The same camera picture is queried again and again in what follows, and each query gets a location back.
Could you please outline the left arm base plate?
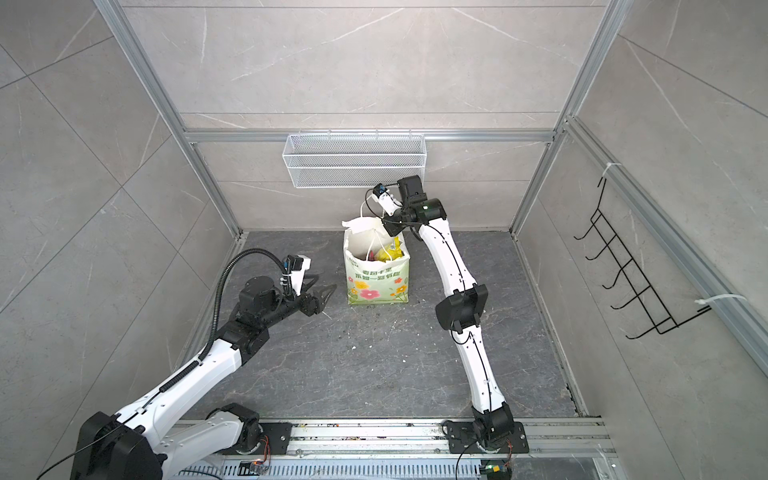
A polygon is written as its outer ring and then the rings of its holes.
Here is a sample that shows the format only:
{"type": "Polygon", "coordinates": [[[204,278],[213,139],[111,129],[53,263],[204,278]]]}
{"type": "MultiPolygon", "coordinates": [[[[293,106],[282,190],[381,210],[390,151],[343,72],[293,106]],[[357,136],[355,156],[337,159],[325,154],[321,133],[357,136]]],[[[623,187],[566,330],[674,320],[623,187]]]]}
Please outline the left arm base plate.
{"type": "Polygon", "coordinates": [[[288,422],[252,422],[243,426],[238,441],[231,449],[240,455],[285,455],[293,425],[288,422]]]}

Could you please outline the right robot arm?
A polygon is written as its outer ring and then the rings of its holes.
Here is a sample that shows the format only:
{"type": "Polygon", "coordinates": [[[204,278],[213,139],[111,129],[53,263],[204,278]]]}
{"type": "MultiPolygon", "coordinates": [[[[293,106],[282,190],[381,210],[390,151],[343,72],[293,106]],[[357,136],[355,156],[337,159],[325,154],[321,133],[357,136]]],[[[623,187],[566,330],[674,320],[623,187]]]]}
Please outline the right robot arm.
{"type": "Polygon", "coordinates": [[[485,350],[481,317],[488,289],[466,267],[441,201],[427,196],[421,178],[405,177],[395,185],[399,198],[384,184],[374,186],[372,194],[383,210],[380,220],[387,233],[394,237],[410,229],[426,245],[437,267],[444,298],[435,306],[435,314],[456,345],[468,379],[474,443],[484,451],[512,446],[524,439],[524,433],[498,387],[485,350]]]}

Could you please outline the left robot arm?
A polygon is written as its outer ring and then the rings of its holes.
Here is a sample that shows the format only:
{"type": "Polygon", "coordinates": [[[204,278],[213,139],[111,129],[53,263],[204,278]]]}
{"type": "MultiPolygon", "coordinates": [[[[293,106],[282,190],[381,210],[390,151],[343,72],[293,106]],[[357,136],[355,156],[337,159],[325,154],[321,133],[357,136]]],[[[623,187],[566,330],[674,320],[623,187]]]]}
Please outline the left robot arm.
{"type": "Polygon", "coordinates": [[[283,259],[263,248],[245,249],[224,267],[214,295],[210,330],[202,350],[157,387],[107,415],[83,423],[75,451],[66,456],[73,479],[168,479],[203,458],[233,447],[257,449],[263,431],[256,412],[238,404],[216,409],[184,430],[177,422],[210,390],[252,359],[270,338],[269,330],[300,312],[325,309],[336,287],[318,287],[310,258],[283,259]],[[280,281],[249,279],[229,320],[220,321],[226,283],[236,264],[261,255],[278,268],[280,281]]]}

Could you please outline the floral paper bag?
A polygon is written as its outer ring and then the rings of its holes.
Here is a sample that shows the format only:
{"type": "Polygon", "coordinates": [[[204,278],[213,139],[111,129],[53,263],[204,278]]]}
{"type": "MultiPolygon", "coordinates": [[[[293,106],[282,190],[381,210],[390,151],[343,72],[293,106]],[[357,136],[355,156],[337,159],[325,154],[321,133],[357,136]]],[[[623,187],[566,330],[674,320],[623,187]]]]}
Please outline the floral paper bag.
{"type": "Polygon", "coordinates": [[[343,257],[347,301],[354,305],[405,304],[409,300],[410,254],[402,233],[402,258],[379,262],[374,255],[390,244],[379,218],[363,216],[344,221],[343,257]]]}

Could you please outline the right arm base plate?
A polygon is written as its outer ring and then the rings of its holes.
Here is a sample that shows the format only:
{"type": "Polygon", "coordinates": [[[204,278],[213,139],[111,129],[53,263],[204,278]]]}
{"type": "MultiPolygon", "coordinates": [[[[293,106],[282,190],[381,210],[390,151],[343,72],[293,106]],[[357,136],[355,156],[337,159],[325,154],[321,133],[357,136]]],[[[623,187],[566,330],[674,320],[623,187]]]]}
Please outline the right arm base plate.
{"type": "Polygon", "coordinates": [[[503,427],[494,432],[481,431],[477,421],[445,420],[440,426],[452,454],[512,453],[517,455],[530,452],[527,435],[521,422],[515,422],[511,428],[503,427]]]}

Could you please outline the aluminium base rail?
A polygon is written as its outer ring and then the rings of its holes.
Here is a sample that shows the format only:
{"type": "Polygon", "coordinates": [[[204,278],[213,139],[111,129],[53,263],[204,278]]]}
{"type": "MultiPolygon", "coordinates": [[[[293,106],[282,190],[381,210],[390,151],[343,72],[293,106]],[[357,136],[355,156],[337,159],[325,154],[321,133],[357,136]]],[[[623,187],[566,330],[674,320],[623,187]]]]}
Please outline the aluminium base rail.
{"type": "Polygon", "coordinates": [[[522,418],[481,447],[464,418],[264,419],[268,444],[225,450],[180,479],[624,479],[598,418],[522,418]]]}

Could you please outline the yellow snack packet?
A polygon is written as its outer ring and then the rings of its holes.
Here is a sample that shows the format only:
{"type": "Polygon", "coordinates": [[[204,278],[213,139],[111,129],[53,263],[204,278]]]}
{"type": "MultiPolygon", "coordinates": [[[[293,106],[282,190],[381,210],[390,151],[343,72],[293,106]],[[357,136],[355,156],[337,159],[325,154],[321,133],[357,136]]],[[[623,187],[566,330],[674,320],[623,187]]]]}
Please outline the yellow snack packet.
{"type": "Polygon", "coordinates": [[[402,251],[401,241],[398,237],[395,237],[393,241],[382,246],[374,255],[374,259],[379,262],[389,262],[399,258],[402,258],[404,253],[402,251]]]}

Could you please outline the aluminium frame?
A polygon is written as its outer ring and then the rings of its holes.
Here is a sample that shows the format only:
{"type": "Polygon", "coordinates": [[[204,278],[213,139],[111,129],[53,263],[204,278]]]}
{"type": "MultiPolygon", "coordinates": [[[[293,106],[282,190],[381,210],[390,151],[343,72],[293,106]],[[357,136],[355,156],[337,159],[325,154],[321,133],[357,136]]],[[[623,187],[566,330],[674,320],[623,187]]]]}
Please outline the aluminium frame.
{"type": "MultiPolygon", "coordinates": [[[[160,117],[171,131],[172,138],[181,148],[193,171],[202,182],[213,200],[218,213],[233,237],[239,237],[241,227],[235,220],[231,208],[213,179],[195,146],[200,142],[282,142],[289,135],[287,129],[186,129],[179,113],[157,77],[146,52],[129,24],[122,6],[116,1],[99,1],[96,8],[115,36],[118,45],[129,64],[148,93],[160,117]]],[[[607,181],[611,182],[625,204],[632,209],[646,226],[667,255],[677,264],[691,284],[703,295],[711,297],[714,310],[731,334],[742,345],[761,370],[767,368],[767,325],[754,307],[745,300],[735,297],[734,286],[726,280],[714,263],[684,234],[674,220],[641,187],[639,181],[626,168],[616,164],[609,150],[598,140],[584,122],[577,110],[587,97],[587,90],[602,65],[609,42],[618,32],[619,24],[625,19],[630,4],[627,1],[612,1],[601,20],[597,36],[590,47],[585,66],[581,69],[574,85],[575,90],[568,97],[566,109],[553,128],[493,128],[493,129],[406,129],[404,135],[421,135],[434,142],[545,142],[547,148],[537,167],[533,179],[524,195],[511,230],[521,231],[531,210],[532,203],[540,192],[547,174],[565,138],[572,138],[597,165],[604,169],[607,181]]]]}

